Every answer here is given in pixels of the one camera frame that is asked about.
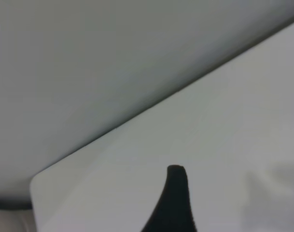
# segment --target white surface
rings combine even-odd
[[[32,210],[0,210],[0,232],[36,232]]]
[[[40,232],[138,232],[170,164],[200,232],[294,232],[294,25],[31,183]]]
[[[0,198],[292,16],[294,0],[0,0]]]

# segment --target white ceiling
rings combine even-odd
[[[0,197],[294,16],[294,0],[0,0]]]

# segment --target white panel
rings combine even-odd
[[[294,25],[38,174],[39,231],[140,231],[170,164],[200,232],[294,232]]]

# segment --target black object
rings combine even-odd
[[[167,167],[162,195],[141,232],[197,232],[184,167]]]

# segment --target black curved object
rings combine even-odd
[[[141,232],[197,232],[184,167],[167,167],[162,195]]]

